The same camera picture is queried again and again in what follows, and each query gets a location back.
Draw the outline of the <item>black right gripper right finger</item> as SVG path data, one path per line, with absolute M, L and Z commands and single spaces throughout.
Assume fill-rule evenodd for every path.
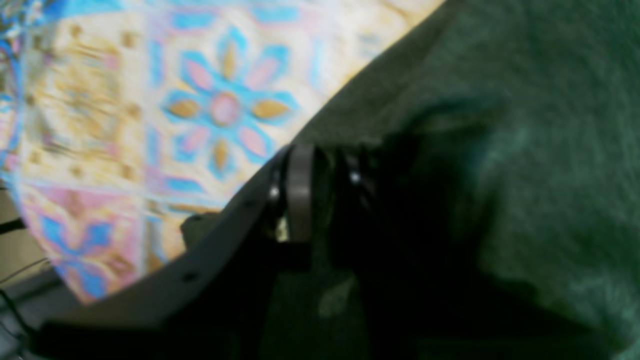
M 394 136 L 336 151 L 331 259 L 354 271 L 375 360 L 610 360 L 602 334 L 480 269 L 500 214 L 490 137 Z

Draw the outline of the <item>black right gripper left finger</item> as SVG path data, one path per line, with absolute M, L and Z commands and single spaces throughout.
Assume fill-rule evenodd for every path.
M 253 360 L 275 278 L 311 266 L 318 149 L 288 145 L 203 239 L 154 274 L 43 323 L 51 360 Z

